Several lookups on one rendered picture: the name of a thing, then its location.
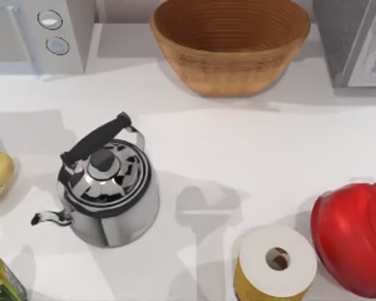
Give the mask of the brown woven basket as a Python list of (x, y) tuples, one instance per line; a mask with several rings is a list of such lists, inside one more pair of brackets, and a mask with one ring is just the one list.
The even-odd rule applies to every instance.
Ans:
[(164, 0), (150, 27), (187, 88), (205, 97), (247, 97), (284, 73), (311, 21), (294, 0)]

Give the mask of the grey cabinet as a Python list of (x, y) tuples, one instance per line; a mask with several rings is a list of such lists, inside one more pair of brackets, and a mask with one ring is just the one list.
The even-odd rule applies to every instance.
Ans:
[(376, 0), (313, 0), (335, 88), (376, 87)]

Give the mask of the white paper roll yellow wrap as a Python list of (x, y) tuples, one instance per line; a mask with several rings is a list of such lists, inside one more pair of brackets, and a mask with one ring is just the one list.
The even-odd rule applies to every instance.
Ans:
[(238, 301), (303, 301), (317, 267), (313, 247), (299, 232), (259, 226), (240, 243), (234, 292)]

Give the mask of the pale microwave oven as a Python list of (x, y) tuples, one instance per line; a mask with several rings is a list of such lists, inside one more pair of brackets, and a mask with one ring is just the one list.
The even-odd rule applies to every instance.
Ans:
[[(39, 12), (54, 10), (63, 18), (57, 30), (44, 29)], [(83, 74), (96, 17), (95, 0), (0, 0), (0, 75)], [(57, 56), (46, 40), (59, 36), (70, 51)]]

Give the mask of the green and yellow box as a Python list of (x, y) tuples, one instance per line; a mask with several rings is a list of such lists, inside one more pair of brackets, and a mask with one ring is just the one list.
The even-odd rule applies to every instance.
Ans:
[(28, 301), (26, 289), (1, 258), (0, 301)]

